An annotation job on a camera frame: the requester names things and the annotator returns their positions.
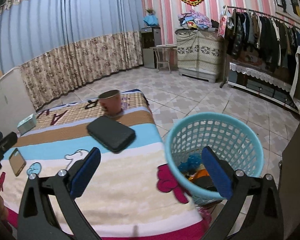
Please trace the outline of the covered dresser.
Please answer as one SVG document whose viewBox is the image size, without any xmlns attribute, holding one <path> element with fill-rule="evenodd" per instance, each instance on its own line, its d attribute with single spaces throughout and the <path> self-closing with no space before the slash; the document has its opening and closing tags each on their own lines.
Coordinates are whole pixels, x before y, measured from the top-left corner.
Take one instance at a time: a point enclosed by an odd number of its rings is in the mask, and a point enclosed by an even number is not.
<svg viewBox="0 0 300 240">
<path fill-rule="evenodd" d="M 203 30 L 180 29 L 175 35 L 179 74 L 215 83 L 223 71 L 223 38 Z"/>
</svg>

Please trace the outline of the grey water dispenser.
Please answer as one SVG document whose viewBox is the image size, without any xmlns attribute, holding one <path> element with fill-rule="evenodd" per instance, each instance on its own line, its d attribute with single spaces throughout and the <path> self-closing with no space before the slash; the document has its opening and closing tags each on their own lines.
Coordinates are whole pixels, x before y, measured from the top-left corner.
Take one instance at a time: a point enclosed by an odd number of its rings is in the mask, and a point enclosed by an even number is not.
<svg viewBox="0 0 300 240">
<path fill-rule="evenodd" d="M 155 52 L 153 47 L 162 44 L 161 28 L 146 27 L 140 30 L 141 45 L 143 55 L 143 65 L 145 68 L 155 69 Z"/>
</svg>

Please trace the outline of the blue floral curtain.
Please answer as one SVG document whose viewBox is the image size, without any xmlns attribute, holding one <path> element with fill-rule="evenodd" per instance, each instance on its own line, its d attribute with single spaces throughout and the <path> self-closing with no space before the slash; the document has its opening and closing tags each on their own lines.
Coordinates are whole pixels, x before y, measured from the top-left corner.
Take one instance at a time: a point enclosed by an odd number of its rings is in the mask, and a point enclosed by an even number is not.
<svg viewBox="0 0 300 240">
<path fill-rule="evenodd" d="M 14 67 L 34 108 L 142 65 L 141 0 L 3 0 L 0 74 Z"/>
</svg>

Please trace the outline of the orange plastic bag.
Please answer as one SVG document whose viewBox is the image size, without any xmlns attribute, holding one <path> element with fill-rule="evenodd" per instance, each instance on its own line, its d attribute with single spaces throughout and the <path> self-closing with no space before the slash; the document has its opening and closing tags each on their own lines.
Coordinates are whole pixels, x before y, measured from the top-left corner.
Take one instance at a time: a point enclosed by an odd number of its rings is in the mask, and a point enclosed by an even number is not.
<svg viewBox="0 0 300 240">
<path fill-rule="evenodd" d="M 195 180 L 201 178 L 201 177 L 206 177 L 210 176 L 208 171 L 206 169 L 198 170 L 195 174 L 191 175 L 188 180 L 194 182 Z"/>
</svg>

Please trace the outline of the blue covered pot plant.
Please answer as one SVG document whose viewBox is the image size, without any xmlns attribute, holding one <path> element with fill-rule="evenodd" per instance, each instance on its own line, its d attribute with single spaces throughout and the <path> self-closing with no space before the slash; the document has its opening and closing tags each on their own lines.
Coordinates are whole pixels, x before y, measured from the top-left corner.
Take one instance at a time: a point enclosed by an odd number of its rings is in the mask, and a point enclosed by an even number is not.
<svg viewBox="0 0 300 240">
<path fill-rule="evenodd" d="M 147 27 L 158 27 L 159 21 L 155 16 L 155 11 L 152 8 L 146 9 L 147 15 L 143 18 L 143 22 Z"/>
</svg>

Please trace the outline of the pink cartoon mug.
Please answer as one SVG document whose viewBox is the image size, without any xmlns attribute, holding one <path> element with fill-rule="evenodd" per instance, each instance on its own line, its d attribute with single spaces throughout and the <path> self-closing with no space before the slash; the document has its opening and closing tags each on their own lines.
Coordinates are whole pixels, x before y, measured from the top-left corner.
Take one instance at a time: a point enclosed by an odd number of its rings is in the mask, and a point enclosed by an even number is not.
<svg viewBox="0 0 300 240">
<path fill-rule="evenodd" d="M 108 116 L 115 116 L 122 111 L 120 91 L 109 90 L 98 96 L 98 101 Z"/>
</svg>

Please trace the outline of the light blue plastic basket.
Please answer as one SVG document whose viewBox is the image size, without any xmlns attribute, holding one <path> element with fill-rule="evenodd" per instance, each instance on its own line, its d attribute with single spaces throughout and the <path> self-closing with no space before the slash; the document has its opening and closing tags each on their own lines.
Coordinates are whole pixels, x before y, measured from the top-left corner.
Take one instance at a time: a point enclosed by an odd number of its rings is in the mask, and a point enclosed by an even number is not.
<svg viewBox="0 0 300 240">
<path fill-rule="evenodd" d="M 207 205 L 224 200 L 218 192 L 198 187 L 182 174 L 188 159 L 200 157 L 205 146 L 209 146 L 234 170 L 242 170 L 250 177 L 261 175 L 263 147 L 248 125 L 221 113 L 203 112 L 187 116 L 169 131 L 165 141 L 165 158 L 171 173 L 189 192 L 194 204 Z"/>
</svg>

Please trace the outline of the white cabinet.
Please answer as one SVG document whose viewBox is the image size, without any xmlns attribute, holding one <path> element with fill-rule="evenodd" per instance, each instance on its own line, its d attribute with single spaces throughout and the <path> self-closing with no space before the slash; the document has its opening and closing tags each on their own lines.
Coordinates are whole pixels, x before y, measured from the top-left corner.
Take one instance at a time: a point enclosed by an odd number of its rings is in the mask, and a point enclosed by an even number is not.
<svg viewBox="0 0 300 240">
<path fill-rule="evenodd" d="M 0 132 L 17 132 L 19 122 L 35 112 L 20 67 L 14 67 L 0 77 Z"/>
</svg>

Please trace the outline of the black zip case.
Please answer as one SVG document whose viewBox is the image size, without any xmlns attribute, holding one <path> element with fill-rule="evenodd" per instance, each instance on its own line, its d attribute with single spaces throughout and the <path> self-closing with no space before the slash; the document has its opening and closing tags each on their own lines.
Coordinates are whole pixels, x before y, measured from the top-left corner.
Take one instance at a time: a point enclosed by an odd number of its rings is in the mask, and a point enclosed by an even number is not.
<svg viewBox="0 0 300 240">
<path fill-rule="evenodd" d="M 87 132 L 106 149 L 114 153 L 126 149 L 136 138 L 133 129 L 105 115 L 88 124 Z"/>
</svg>

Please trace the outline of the blue plastic bag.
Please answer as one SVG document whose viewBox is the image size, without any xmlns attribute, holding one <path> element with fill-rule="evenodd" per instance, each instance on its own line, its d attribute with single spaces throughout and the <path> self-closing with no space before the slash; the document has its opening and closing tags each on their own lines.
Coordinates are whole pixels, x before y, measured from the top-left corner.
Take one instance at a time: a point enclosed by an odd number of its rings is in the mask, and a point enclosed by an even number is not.
<svg viewBox="0 0 300 240">
<path fill-rule="evenodd" d="M 192 154 L 188 157 L 187 161 L 181 163 L 178 166 L 178 170 L 181 173 L 187 173 L 198 170 L 202 164 L 202 158 L 199 153 Z"/>
</svg>

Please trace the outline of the cartoon striped blanket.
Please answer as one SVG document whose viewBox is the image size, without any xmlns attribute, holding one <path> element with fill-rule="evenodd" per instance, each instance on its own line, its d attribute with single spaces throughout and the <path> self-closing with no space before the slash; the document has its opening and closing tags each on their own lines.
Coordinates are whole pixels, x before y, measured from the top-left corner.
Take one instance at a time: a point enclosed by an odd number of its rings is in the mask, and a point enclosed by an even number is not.
<svg viewBox="0 0 300 240">
<path fill-rule="evenodd" d="M 76 203 L 102 239 L 200 239 L 210 215 L 200 215 L 170 173 L 164 144 L 143 93 L 121 94 L 116 121 L 132 128 L 135 140 L 113 153 L 87 132 L 87 125 L 104 114 L 96 99 L 48 109 L 36 116 L 34 129 L 15 146 L 25 159 L 16 176 L 6 154 L 0 170 L 0 194 L 15 225 L 29 174 L 54 176 L 69 169 L 97 147 L 101 163 Z"/>
</svg>

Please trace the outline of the clothes rack with garments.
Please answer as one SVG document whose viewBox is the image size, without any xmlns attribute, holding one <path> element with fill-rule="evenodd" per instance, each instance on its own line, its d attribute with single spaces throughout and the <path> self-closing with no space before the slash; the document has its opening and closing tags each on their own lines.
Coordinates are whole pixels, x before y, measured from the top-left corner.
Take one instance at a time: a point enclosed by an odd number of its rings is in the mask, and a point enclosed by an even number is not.
<svg viewBox="0 0 300 240">
<path fill-rule="evenodd" d="M 223 83 L 230 71 L 290 91 L 300 47 L 300 28 L 281 18 L 253 9 L 225 5 L 219 36 L 225 39 Z"/>
</svg>

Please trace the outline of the pile of folded clothes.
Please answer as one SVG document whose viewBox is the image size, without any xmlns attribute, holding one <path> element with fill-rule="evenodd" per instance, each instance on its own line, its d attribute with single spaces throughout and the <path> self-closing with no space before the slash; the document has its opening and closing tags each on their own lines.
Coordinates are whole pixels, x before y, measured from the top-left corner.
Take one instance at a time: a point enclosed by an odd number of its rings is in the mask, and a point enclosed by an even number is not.
<svg viewBox="0 0 300 240">
<path fill-rule="evenodd" d="M 178 15 L 179 27 L 177 30 L 202 30 L 202 31 L 217 31 L 219 23 L 209 19 L 201 12 L 190 11 L 183 12 Z"/>
</svg>

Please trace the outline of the low shelf with lace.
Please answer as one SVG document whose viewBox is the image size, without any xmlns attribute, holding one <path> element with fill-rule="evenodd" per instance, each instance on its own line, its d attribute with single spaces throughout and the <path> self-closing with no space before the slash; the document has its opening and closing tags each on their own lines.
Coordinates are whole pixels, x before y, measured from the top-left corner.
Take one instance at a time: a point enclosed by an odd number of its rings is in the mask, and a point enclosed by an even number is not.
<svg viewBox="0 0 300 240">
<path fill-rule="evenodd" d="M 288 83 L 266 72 L 235 62 L 229 63 L 228 70 L 226 80 L 229 86 L 267 99 L 289 111 L 298 111 L 290 96 L 291 85 Z"/>
</svg>

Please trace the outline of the small metal chair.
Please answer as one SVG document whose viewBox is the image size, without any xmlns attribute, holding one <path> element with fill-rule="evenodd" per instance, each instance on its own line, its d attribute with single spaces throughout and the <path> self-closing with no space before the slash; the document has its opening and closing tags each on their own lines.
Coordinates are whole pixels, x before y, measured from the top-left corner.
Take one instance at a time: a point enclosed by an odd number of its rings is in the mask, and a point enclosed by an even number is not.
<svg viewBox="0 0 300 240">
<path fill-rule="evenodd" d="M 163 44 L 151 47 L 155 57 L 155 69 L 157 72 L 167 68 L 171 73 L 178 69 L 178 55 L 176 44 Z"/>
</svg>

